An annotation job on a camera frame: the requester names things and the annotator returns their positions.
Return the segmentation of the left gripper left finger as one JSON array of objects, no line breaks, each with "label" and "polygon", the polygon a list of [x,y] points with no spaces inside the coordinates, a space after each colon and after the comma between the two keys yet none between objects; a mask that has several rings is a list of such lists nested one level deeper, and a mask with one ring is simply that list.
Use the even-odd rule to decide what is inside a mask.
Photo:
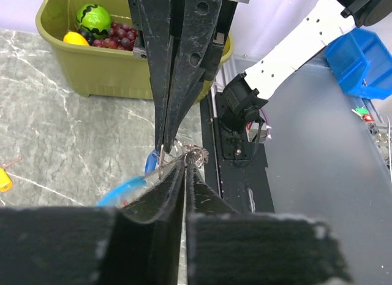
[{"label": "left gripper left finger", "polygon": [[115,207],[1,209],[2,284],[176,284],[183,162]]}]

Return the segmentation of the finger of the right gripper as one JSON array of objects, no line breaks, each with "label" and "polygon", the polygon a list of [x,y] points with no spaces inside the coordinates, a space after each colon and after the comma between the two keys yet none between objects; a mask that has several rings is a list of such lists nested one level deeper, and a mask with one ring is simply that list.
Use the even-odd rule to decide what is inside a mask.
[{"label": "finger of the right gripper", "polygon": [[202,60],[212,42],[222,0],[184,0],[181,39],[175,56],[167,104],[164,151],[170,152],[179,125],[200,94]]},{"label": "finger of the right gripper", "polygon": [[155,147],[164,144],[172,62],[171,0],[128,0],[133,25],[146,50],[155,111]]}]

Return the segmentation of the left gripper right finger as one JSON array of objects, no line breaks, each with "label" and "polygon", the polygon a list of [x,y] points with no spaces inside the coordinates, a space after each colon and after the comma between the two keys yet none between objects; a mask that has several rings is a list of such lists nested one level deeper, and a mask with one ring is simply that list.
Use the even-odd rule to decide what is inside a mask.
[{"label": "left gripper right finger", "polygon": [[329,225],[303,215],[240,214],[186,170],[189,284],[351,284]]}]

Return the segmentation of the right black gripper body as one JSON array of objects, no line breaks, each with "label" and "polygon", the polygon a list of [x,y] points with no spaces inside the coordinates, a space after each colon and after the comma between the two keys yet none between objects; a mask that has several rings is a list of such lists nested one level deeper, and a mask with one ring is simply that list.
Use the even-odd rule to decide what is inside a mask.
[{"label": "right black gripper body", "polygon": [[250,0],[131,0],[134,52],[147,58],[153,40],[172,58],[220,58],[236,7]]}]

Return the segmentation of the light blue key handle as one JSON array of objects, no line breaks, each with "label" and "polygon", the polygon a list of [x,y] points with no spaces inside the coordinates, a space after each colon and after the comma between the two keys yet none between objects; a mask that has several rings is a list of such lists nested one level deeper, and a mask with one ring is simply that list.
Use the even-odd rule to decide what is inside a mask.
[{"label": "light blue key handle", "polygon": [[129,196],[145,187],[144,177],[133,177],[105,193],[96,203],[96,207],[123,207],[128,203]]}]

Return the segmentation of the metal keyring with small rings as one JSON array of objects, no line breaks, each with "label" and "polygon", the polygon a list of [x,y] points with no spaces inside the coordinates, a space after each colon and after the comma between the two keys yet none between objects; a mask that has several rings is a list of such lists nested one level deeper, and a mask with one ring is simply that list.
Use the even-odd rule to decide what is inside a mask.
[{"label": "metal keyring with small rings", "polygon": [[209,152],[201,146],[194,144],[183,144],[178,139],[174,139],[171,150],[166,152],[164,145],[160,146],[157,155],[157,173],[158,178],[162,179],[171,167],[177,161],[184,161],[185,165],[193,164],[197,168],[202,168],[208,163]]}]

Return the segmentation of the yellow key tag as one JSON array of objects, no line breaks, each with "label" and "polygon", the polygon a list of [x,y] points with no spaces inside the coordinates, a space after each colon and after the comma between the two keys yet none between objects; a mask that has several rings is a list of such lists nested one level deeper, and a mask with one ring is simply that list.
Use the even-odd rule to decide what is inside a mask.
[{"label": "yellow key tag", "polygon": [[0,169],[0,192],[7,192],[13,186],[12,180],[4,169]]}]

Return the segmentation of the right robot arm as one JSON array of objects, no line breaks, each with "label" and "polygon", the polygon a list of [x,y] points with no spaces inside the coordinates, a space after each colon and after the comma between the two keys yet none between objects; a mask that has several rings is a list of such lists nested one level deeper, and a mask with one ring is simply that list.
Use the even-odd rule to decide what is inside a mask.
[{"label": "right robot arm", "polygon": [[[155,146],[169,153],[178,128],[212,80],[238,3],[249,0],[128,0],[138,47],[148,61],[155,106]],[[391,0],[318,0],[264,58],[239,74],[226,92],[229,128],[249,121],[296,70],[338,37],[391,13]]]}]

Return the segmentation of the purple toy grapes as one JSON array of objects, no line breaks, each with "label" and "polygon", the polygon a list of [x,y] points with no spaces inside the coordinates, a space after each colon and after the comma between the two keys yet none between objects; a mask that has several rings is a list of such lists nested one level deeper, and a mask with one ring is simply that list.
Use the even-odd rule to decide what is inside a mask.
[{"label": "purple toy grapes", "polygon": [[83,28],[79,28],[78,33],[88,41],[90,46],[126,51],[134,49],[136,39],[138,38],[138,31],[131,25],[115,21],[101,38]]}]

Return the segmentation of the green toy watermelon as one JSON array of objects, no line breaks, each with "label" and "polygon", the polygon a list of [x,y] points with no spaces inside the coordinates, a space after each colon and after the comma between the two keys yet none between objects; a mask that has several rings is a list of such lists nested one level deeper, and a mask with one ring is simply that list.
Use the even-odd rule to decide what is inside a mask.
[{"label": "green toy watermelon", "polygon": [[96,39],[108,37],[111,28],[111,16],[98,4],[85,4],[76,14],[76,26],[90,32]]}]

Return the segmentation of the olive green plastic bin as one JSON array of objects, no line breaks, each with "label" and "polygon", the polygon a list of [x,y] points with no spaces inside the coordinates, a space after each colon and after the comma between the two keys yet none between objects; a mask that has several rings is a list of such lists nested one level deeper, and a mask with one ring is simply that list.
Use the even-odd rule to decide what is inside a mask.
[{"label": "olive green plastic bin", "polygon": [[[54,50],[71,88],[85,97],[97,95],[153,100],[148,61],[137,56],[134,49],[98,48],[62,41],[69,31],[78,32],[76,14],[85,4],[98,4],[108,11],[112,22],[127,23],[135,28],[128,0],[44,0],[36,18],[37,29]],[[218,70],[230,57],[229,43],[228,36]],[[213,80],[203,83],[194,103],[207,95]]]}]

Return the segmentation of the yellow toy lemon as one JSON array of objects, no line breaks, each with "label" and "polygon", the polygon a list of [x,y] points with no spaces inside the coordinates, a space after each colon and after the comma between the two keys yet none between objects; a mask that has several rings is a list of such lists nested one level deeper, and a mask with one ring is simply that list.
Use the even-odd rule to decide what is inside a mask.
[{"label": "yellow toy lemon", "polygon": [[73,31],[69,31],[62,41],[68,44],[89,46],[88,41],[81,34]]}]

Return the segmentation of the blue plastic storage bin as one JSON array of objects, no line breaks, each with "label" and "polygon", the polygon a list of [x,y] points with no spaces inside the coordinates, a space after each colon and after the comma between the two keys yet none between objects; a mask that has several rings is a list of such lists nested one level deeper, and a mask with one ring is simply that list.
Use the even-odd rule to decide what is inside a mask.
[{"label": "blue plastic storage bin", "polygon": [[391,54],[376,33],[356,28],[329,44],[324,55],[343,93],[391,96]]}]

